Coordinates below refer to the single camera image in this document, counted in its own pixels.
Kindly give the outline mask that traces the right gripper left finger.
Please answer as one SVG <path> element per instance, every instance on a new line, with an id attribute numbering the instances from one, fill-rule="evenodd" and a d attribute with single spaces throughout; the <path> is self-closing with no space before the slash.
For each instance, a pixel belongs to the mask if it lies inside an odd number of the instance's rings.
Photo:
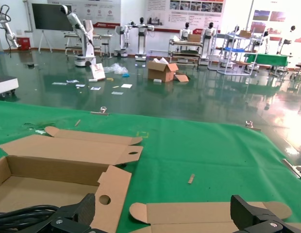
<path id="1" fill-rule="evenodd" d="M 51 217 L 28 227 L 28 233 L 97 233 L 90 225 L 95 215 L 95 195 L 87 194 L 79 203 L 62 206 Z"/>

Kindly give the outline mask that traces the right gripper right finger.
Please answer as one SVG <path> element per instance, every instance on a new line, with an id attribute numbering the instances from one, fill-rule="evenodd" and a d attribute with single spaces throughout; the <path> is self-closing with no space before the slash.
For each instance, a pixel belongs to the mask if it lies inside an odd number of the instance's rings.
<path id="1" fill-rule="evenodd" d="M 232 195 L 230 215 L 239 233 L 301 233 L 268 209 L 248 204 L 239 195 Z"/>

